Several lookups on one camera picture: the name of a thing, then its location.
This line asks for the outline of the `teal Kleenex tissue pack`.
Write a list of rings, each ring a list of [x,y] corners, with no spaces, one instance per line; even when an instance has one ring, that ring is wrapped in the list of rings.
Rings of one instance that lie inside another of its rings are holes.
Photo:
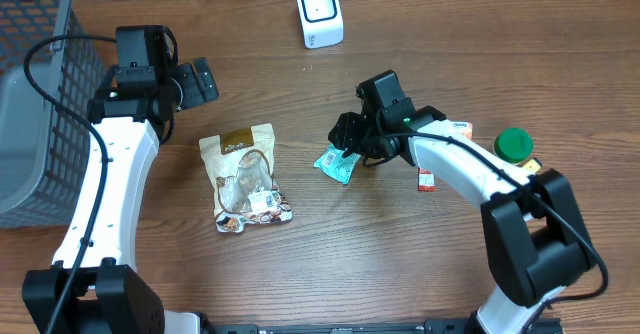
[[[329,144],[326,152],[315,161],[314,167],[320,169],[330,178],[347,185],[361,156],[352,153],[344,157],[344,153],[344,150],[337,149],[333,144]]]

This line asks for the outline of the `red snack stick packet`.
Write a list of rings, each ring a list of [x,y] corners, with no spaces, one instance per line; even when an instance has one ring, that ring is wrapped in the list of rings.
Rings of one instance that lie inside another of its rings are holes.
[[[434,192],[436,190],[433,173],[422,168],[418,170],[418,190],[421,192]]]

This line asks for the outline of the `brown snack pouch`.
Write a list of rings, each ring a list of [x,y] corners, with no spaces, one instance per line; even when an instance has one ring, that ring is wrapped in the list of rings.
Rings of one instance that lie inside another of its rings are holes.
[[[289,222],[293,211],[274,177],[275,133],[270,123],[199,140],[214,189],[213,217],[221,233]]]

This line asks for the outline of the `orange Kleenex tissue box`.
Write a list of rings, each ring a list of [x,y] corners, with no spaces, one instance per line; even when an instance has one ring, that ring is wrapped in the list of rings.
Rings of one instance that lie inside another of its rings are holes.
[[[471,122],[452,121],[450,133],[471,140],[473,136],[473,124]]]

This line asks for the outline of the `green lid jar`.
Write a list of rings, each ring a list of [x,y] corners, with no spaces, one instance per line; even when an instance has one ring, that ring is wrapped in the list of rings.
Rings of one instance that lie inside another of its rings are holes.
[[[502,160],[518,164],[533,152],[533,139],[524,129],[507,128],[494,140],[493,151]]]

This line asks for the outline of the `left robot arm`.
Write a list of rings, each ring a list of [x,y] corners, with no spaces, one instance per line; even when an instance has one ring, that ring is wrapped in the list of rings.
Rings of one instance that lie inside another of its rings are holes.
[[[113,65],[80,115],[49,95],[30,62],[26,80],[56,111],[85,127],[90,153],[74,215],[52,264],[30,270],[22,299],[42,333],[211,333],[206,314],[164,308],[135,269],[135,237],[153,160],[172,136],[176,112],[219,94],[205,59],[179,61],[177,40],[163,25],[121,26]]]

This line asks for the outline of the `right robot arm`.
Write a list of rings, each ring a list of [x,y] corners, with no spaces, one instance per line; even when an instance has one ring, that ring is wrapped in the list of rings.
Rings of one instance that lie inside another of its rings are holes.
[[[604,270],[572,188],[561,173],[533,174],[458,133],[432,106],[418,109],[392,70],[361,82],[360,112],[346,112],[328,134],[372,167],[400,157],[444,180],[481,212],[496,287],[467,318],[431,318],[425,333],[560,333],[545,309],[593,267]]]

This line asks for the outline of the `white barcode scanner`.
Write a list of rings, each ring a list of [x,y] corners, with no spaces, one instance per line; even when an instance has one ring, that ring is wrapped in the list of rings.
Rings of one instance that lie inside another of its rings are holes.
[[[340,44],[344,21],[339,0],[296,0],[304,45],[318,49]]]

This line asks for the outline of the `grey plastic mesh basket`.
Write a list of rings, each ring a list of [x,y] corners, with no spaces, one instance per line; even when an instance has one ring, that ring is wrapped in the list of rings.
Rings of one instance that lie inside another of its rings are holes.
[[[72,0],[1,0],[1,225],[66,225],[91,136],[34,90],[85,115],[106,73]]]

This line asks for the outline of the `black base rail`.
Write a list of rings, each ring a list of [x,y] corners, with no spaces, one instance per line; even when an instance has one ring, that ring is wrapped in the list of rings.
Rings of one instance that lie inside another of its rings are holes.
[[[378,323],[361,325],[263,326],[256,324],[209,325],[214,334],[462,334],[474,333],[467,319],[429,319],[423,323]]]

